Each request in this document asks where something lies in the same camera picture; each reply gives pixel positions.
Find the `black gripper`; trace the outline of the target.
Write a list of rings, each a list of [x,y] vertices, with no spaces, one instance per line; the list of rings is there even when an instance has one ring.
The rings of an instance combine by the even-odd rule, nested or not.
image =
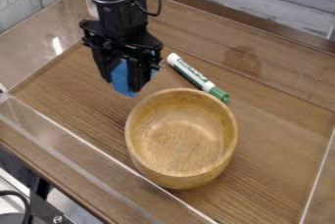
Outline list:
[[[113,82],[112,72],[128,60],[129,90],[139,92],[160,69],[163,42],[149,33],[147,0],[93,0],[98,19],[81,21],[84,44],[92,49],[102,78]]]

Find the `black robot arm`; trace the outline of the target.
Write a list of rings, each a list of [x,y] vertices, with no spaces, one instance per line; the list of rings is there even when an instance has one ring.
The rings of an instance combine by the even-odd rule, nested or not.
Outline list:
[[[147,0],[92,0],[98,19],[81,21],[84,44],[90,48],[104,80],[135,97],[163,66],[164,43],[148,31]]]

